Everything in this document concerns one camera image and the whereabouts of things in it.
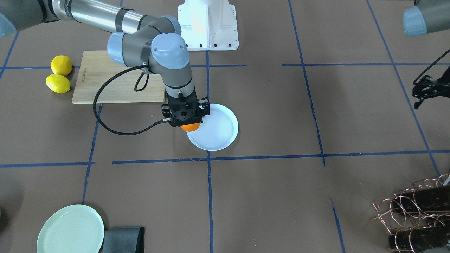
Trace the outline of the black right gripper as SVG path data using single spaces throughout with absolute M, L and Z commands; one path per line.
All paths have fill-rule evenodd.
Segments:
M 196 91 L 193 90 L 188 96 L 183 96 L 180 98 L 178 95 L 171 96 L 167 95 L 168 105 L 172 114 L 195 114 L 197 110 L 197 95 Z

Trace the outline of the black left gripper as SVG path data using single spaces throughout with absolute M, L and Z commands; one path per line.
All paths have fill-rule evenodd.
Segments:
M 425 75 L 431 67 L 432 65 L 424 69 L 413 81 L 412 96 L 415 98 L 415 109 L 418 109 L 426 99 L 439 96 L 450 97 L 450 67 L 447 67 L 443 75 L 438 79 Z

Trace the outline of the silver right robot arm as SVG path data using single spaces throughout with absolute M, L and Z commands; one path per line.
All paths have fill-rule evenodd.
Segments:
M 0 11 L 2 37 L 59 20 L 110 32 L 107 50 L 114 62 L 159 74 L 176 119 L 187 120 L 198 113 L 189 52 L 173 16 L 156 18 L 99 0 L 2 0 Z

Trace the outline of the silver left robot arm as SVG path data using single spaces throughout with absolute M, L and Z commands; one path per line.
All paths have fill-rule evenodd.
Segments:
M 448 0 L 415 0 L 414 6 L 404 11 L 403 29 L 408 37 L 445 31 L 449 28 L 450 2 Z M 412 96 L 415 98 L 415 109 L 418 109 L 426 99 L 449 98 L 450 68 L 447 67 L 442 76 L 437 79 L 426 75 L 426 72 L 447 54 L 449 54 L 449 50 L 445 51 L 414 79 Z

